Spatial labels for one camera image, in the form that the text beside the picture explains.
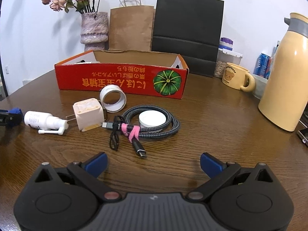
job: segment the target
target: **wooden table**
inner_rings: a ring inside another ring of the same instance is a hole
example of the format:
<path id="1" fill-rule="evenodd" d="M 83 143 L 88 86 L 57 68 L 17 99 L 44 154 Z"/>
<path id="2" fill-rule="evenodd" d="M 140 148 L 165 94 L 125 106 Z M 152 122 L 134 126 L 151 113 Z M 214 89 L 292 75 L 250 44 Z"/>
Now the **wooden table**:
<path id="1" fill-rule="evenodd" d="M 75 102 L 98 96 L 98 92 L 59 91 L 55 73 L 51 71 L 0 102 L 0 108 L 20 107 L 24 113 L 42 111 L 65 118 L 73 113 Z M 121 193 L 186 193 L 208 180 L 199 164 L 203 152 L 248 167 L 265 162 L 294 202 L 295 214 L 288 231 L 308 230 L 307 148 L 296 132 L 284 132 L 266 120 L 257 109 L 258 102 L 252 94 L 229 88 L 217 78 L 193 74 L 188 77 L 182 100 L 127 95 L 125 109 L 154 104 L 169 110 L 181 122 L 175 136 L 143 142 L 146 160 L 136 156 L 123 136 L 119 151 L 112 151 L 108 145 L 110 132 L 102 128 L 80 132 L 77 126 L 72 126 L 63 136 L 39 135 L 36 129 L 24 124 L 6 131 L 2 128 L 0 229 L 19 230 L 13 205 L 41 162 L 65 167 L 104 151 L 109 157 L 109 168 L 100 179 Z"/>

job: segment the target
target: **cardboard box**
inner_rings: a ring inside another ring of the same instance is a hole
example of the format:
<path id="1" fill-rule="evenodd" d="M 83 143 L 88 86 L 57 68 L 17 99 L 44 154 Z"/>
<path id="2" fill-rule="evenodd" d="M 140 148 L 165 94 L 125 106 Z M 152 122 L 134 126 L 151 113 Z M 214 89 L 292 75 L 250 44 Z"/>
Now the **cardboard box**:
<path id="1" fill-rule="evenodd" d="M 100 91 L 116 84 L 124 93 L 175 99 L 182 98 L 189 72 L 180 55 L 135 50 L 90 50 L 54 68 L 61 90 Z"/>

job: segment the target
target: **phone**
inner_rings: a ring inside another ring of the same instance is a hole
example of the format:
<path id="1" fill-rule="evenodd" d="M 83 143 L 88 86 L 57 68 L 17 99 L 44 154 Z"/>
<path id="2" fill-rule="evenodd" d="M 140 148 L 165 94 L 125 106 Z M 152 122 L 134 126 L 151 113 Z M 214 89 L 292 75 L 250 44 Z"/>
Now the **phone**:
<path id="1" fill-rule="evenodd" d="M 297 135 L 301 141 L 308 146 L 308 128 L 297 131 Z"/>

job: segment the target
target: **tape roll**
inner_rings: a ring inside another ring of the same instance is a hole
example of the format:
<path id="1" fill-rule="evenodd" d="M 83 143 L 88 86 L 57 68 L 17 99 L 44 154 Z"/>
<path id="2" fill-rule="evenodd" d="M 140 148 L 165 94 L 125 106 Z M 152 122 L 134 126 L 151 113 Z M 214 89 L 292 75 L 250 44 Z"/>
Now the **tape roll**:
<path id="1" fill-rule="evenodd" d="M 115 104 L 107 104 L 104 102 L 106 96 L 112 92 L 120 93 L 120 99 Z M 109 113 L 116 113 L 122 110 L 126 104 L 126 95 L 117 85 L 108 85 L 100 92 L 100 102 L 104 109 Z"/>

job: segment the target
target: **green pumpkin illustration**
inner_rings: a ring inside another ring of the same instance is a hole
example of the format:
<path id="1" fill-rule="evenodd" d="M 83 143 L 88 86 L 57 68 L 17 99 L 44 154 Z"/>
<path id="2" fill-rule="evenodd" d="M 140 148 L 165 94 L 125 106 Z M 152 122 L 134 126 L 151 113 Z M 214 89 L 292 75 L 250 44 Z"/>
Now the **green pumpkin illustration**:
<path id="1" fill-rule="evenodd" d="M 170 69 L 160 71 L 153 79 L 154 89 L 163 96 L 174 95 L 181 87 L 181 76 Z"/>

